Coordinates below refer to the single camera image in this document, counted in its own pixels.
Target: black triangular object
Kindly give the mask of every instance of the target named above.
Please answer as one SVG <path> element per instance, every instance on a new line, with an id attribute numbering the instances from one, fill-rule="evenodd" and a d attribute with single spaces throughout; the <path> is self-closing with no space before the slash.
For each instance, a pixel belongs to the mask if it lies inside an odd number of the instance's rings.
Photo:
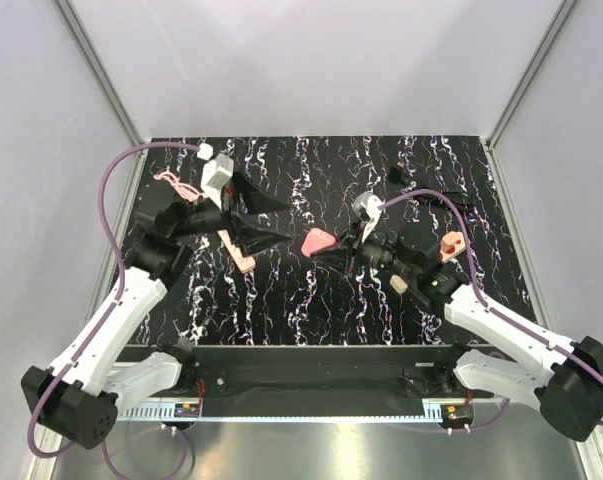
<path id="1" fill-rule="evenodd" d="M 190 207 L 190 214 L 174 230 L 176 238 L 188 235 L 202 235 L 225 230 L 230 225 L 230 215 L 224 213 L 215 203 L 206 198 Z"/>
<path id="2" fill-rule="evenodd" d="M 352 257 L 352 249 L 342 243 L 332 247 L 324 248 L 310 255 L 310 258 L 318 265 L 330 270 L 347 275 L 348 262 Z"/>
<path id="3" fill-rule="evenodd" d="M 289 204 L 278 200 L 269 193 L 259 190 L 259 187 L 252 183 L 252 180 L 243 172 L 234 172 L 232 174 L 232 188 L 243 198 L 243 202 L 250 215 L 278 212 L 290 208 Z"/>
<path id="4" fill-rule="evenodd" d="M 232 228 L 236 243 L 243 255 L 256 255 L 259 252 L 272 248 L 278 243 L 288 243 L 292 237 L 270 228 L 263 228 L 248 223 L 239 214 L 232 217 Z"/>

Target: metal frame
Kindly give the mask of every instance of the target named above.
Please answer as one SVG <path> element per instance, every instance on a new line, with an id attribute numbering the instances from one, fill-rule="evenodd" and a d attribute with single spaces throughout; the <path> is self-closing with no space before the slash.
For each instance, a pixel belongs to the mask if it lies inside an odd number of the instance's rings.
<path id="1" fill-rule="evenodd" d="M 39 428 L 34 435 L 34 439 L 39 445 L 39 448 L 45 452 L 53 452 L 61 447 L 63 437 L 54 433 L 47 428 Z M 56 458 L 44 459 L 34 455 L 30 461 L 30 466 L 24 478 L 27 480 L 50 480 L 54 473 L 54 466 L 57 462 Z"/>
<path id="2" fill-rule="evenodd" d="M 123 102 L 121 102 L 114 85 L 110 81 L 110 77 L 106 73 L 105 68 L 103 68 L 103 64 L 101 63 L 101 60 L 99 60 L 96 50 L 83 28 L 83 24 L 79 20 L 79 16 L 72 6 L 72 2 L 70 0 L 52 0 L 52 3 L 61 15 L 63 23 L 65 23 L 70 36 L 85 60 L 86 66 L 94 76 L 107 104 L 112 109 L 112 113 L 119 122 L 121 129 L 130 140 L 130 143 L 133 145 L 143 143 L 143 139 L 139 135 L 139 132 L 137 132 L 132 118 L 128 115 L 128 112 L 123 106 Z"/>
<path id="3" fill-rule="evenodd" d="M 541 66 L 548 58 L 548 55 L 552 51 L 552 47 L 554 47 L 561 32 L 567 25 L 580 2 L 581 0 L 563 0 L 559 6 L 554 18 L 550 22 L 548 29 L 541 39 L 541 43 L 539 43 L 539 46 L 534 52 L 530 63 L 525 69 L 521 80 L 519 80 L 519 84 L 514 89 L 514 93 L 510 97 L 505 110 L 501 114 L 501 117 L 499 117 L 497 124 L 487 139 L 487 144 L 490 148 L 494 148 L 497 143 L 499 143 L 499 140 L 501 140 L 501 137 L 503 136 L 505 129 L 508 127 L 510 120 L 514 116 L 517 108 L 519 108 L 523 97 L 525 97 L 530 85 L 539 73 Z"/>
<path id="4" fill-rule="evenodd" d="M 137 189 L 139 188 L 139 182 L 141 180 L 141 174 L 143 173 L 143 166 L 145 165 L 147 156 L 148 152 L 146 150 L 139 156 L 133 157 L 134 165 L 130 170 L 130 175 L 128 176 L 128 180 L 123 188 L 123 195 L 121 196 L 121 202 L 119 203 L 119 208 L 117 208 L 117 214 L 114 218 L 114 222 L 111 222 L 112 234 L 119 245 L 121 245 L 121 242 L 123 242 L 123 237 L 125 236 L 125 231 L 128 227 L 128 221 L 130 219 L 130 215 L 132 214 L 134 199 L 137 196 Z M 99 308 L 99 305 L 103 303 L 105 297 L 107 297 L 110 293 L 110 288 L 112 287 L 111 279 L 116 271 L 116 266 L 116 258 L 114 257 L 114 253 L 112 253 L 110 245 L 108 245 L 106 247 L 106 252 L 103 255 L 103 261 L 101 262 L 99 275 L 97 277 L 97 284 L 94 292 L 92 293 L 92 298 L 90 299 L 90 309 L 87 312 L 84 323 L 88 323 L 90 321 L 90 318 L 96 309 Z"/>
<path id="5" fill-rule="evenodd" d="M 503 207 L 506 222 L 510 234 L 512 235 L 514 249 L 519 258 L 523 278 L 530 293 L 534 314 L 540 325 L 543 324 L 547 328 L 552 329 L 548 309 L 543 300 L 539 281 L 534 271 L 534 267 L 532 266 L 528 248 L 521 235 L 519 220 L 515 214 L 512 198 L 510 197 L 510 193 L 508 192 L 507 185 L 504 181 L 494 147 L 489 148 L 485 141 L 483 142 L 483 145 L 486 156 L 488 157 L 488 164 L 492 171 L 497 194 L 501 200 L 501 206 Z M 575 442 L 574 445 L 575 455 L 578 455 L 581 459 L 588 480 L 603 480 L 603 437 L 601 435 L 601 427 L 597 427 L 587 441 L 583 443 Z"/>

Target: pink object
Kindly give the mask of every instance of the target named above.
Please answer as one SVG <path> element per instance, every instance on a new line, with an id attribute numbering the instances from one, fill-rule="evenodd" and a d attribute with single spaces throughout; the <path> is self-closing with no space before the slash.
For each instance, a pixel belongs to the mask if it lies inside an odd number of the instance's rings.
<path id="1" fill-rule="evenodd" d="M 461 232 L 448 232 L 441 239 L 441 252 L 439 259 L 443 263 L 465 251 L 465 240 Z"/>
<path id="2" fill-rule="evenodd" d="M 234 263 L 237 264 L 239 271 L 241 273 L 248 273 L 249 271 L 254 270 L 254 267 L 257 266 L 257 262 L 254 257 L 244 257 L 241 255 L 241 250 L 239 247 L 230 241 L 230 235 L 228 235 L 227 230 L 219 230 L 217 233 L 225 245 L 225 248 L 228 249 L 230 256 L 234 259 Z"/>
<path id="3" fill-rule="evenodd" d="M 309 258 L 313 253 L 331 247 L 335 243 L 337 243 L 337 239 L 334 238 L 334 235 L 330 235 L 328 232 L 324 232 L 318 228 L 313 228 L 305 237 L 301 252 Z"/>
<path id="4" fill-rule="evenodd" d="M 179 194 L 181 198 L 188 202 L 196 202 L 199 198 L 205 198 L 205 193 L 199 192 L 195 187 L 188 183 L 181 183 L 179 178 L 172 172 L 165 170 L 154 176 L 155 180 L 165 180 Z"/>

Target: wooden block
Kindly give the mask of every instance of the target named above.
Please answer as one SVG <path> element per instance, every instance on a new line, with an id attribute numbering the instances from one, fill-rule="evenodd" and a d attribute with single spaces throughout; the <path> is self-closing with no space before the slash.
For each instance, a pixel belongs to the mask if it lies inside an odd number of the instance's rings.
<path id="1" fill-rule="evenodd" d="M 239 250 L 239 247 L 230 241 L 230 235 L 228 235 L 227 230 L 219 230 L 218 234 L 221 238 L 221 241 L 225 245 L 225 248 L 228 249 L 228 252 L 232 256 L 234 263 L 237 264 L 239 271 L 241 273 L 248 273 L 249 271 L 254 270 L 254 267 L 257 265 L 254 257 L 244 257 L 241 255 L 241 250 Z"/>
<path id="2" fill-rule="evenodd" d="M 463 234 L 461 232 L 448 232 L 441 239 L 439 258 L 443 263 L 446 263 L 464 251 L 465 239 Z"/>
<path id="3" fill-rule="evenodd" d="M 398 275 L 392 275 L 392 278 L 390 278 L 390 286 L 394 288 L 398 294 L 402 294 L 408 289 L 408 284 Z"/>

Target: black marble surface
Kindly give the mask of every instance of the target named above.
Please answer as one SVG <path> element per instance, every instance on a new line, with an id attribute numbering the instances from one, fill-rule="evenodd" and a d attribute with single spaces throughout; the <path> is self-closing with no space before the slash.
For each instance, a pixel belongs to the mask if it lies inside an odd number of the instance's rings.
<path id="1" fill-rule="evenodd" d="M 486 293 L 533 319 L 512 239 L 478 137 L 288 137 L 177 139 L 206 141 L 226 150 L 262 189 L 292 204 L 289 212 L 259 222 L 290 232 L 294 241 L 257 256 L 242 275 L 216 235 L 193 238 L 195 253 L 185 275 L 146 317 L 132 344 L 175 342 L 185 336 L 202 345 L 384 345 L 477 343 L 467 331 L 425 314 L 376 271 L 356 279 L 317 268 L 301 254 L 305 234 L 318 227 L 339 234 L 354 219 L 352 201 L 366 190 L 388 200 L 401 193 L 386 183 L 390 165 L 437 190 L 476 197 L 466 214 Z M 138 198 L 170 170 L 198 187 L 203 162 L 178 150 L 150 150 Z M 390 207 L 377 230 L 404 222 L 440 238 L 457 230 L 452 215 L 435 204 L 410 201 Z M 138 233 L 131 223 L 124 251 Z M 459 268 L 466 265 L 460 258 Z"/>

